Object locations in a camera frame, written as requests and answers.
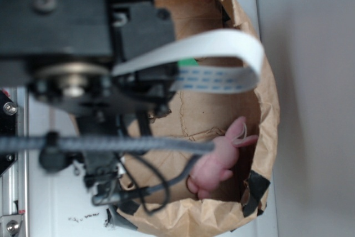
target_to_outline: crumpled paper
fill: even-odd
[[[218,28],[234,28],[257,37],[237,0],[155,0],[155,4],[171,12],[176,39]],[[196,60],[200,65],[242,65],[227,58]],[[280,108],[267,58],[263,63],[261,81],[253,91],[235,95],[181,91],[170,102],[170,109],[170,114],[151,124],[155,136],[185,138],[196,142],[211,140],[223,135],[236,118],[244,115],[248,134],[259,134],[258,142],[240,149],[240,159],[233,168],[233,178],[223,182],[213,193],[212,199],[197,200],[188,191],[184,180],[171,188],[171,203],[153,216],[146,215],[142,206],[133,215],[120,209],[118,213],[137,226],[138,231],[156,236],[215,236],[253,220],[258,211],[265,209],[267,192],[258,209],[245,218],[240,202],[249,199],[246,180],[251,170],[270,180],[277,150]],[[129,132],[132,136],[138,135],[136,122],[131,124]],[[179,152],[149,152],[144,157],[157,166],[167,179],[171,179],[182,171],[190,156]],[[127,157],[126,164],[140,186],[159,183],[149,170],[134,159]],[[128,177],[124,176],[121,182],[123,188],[131,189]],[[148,207],[152,209],[159,206],[163,197],[163,192],[148,197]]]

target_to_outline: bolt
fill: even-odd
[[[10,233],[11,236],[16,236],[16,234],[18,234],[18,232],[20,231],[20,224],[15,220],[11,220],[6,225],[6,229]]]
[[[33,0],[32,8],[42,14],[50,13],[57,7],[57,0]]]
[[[7,161],[12,161],[13,160],[13,155],[6,155],[6,160]]]
[[[5,103],[3,110],[6,115],[12,116],[12,115],[16,114],[17,107],[13,102],[7,102],[7,103]]]

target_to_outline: pink toy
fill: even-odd
[[[233,176],[230,170],[238,161],[239,147],[257,142],[257,135],[246,137],[246,118],[237,118],[230,125],[225,136],[216,137],[215,150],[200,158],[187,179],[189,190],[199,199],[209,198],[219,183]]]

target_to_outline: black wire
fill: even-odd
[[[136,187],[136,191],[138,191],[138,196],[139,199],[142,203],[143,209],[144,211],[148,214],[148,215],[153,215],[155,212],[165,208],[165,206],[169,203],[170,200],[170,190],[169,190],[169,186],[168,183],[166,182],[165,178],[163,177],[163,175],[153,166],[151,165],[148,161],[146,161],[145,159],[131,154],[132,157],[134,157],[136,160],[138,160],[139,162],[141,162],[142,164],[144,164],[146,167],[148,167],[161,181],[161,189],[165,190],[165,198],[164,201],[161,203],[161,206],[152,210],[149,210],[146,206],[146,201],[145,198],[143,196],[143,192],[141,187],[138,185],[137,181],[134,179],[134,177],[132,176],[132,174],[130,173],[130,171],[127,170],[127,168],[125,167],[125,165],[121,162],[121,160],[118,157],[118,161],[120,161],[120,163],[122,164],[124,170],[126,171],[127,176],[129,177],[129,179],[133,182],[134,186]]]
[[[185,168],[182,170],[182,172],[176,176],[175,178],[167,181],[168,186],[173,186],[175,184],[177,184],[178,182],[182,181],[189,173],[190,170],[193,168],[193,166],[195,165],[195,163],[200,159],[200,155],[193,155],[190,160],[186,163]],[[149,194],[152,194],[158,190],[163,189],[163,185],[162,184],[158,184],[156,186],[152,186],[148,188],[148,192]]]

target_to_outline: white ribbon cable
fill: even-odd
[[[263,55],[261,43],[251,35],[232,29],[218,29],[167,44],[118,64],[112,74],[123,75],[187,58],[231,57],[242,60],[247,67],[180,67],[180,74],[170,90],[241,93],[258,83]]]

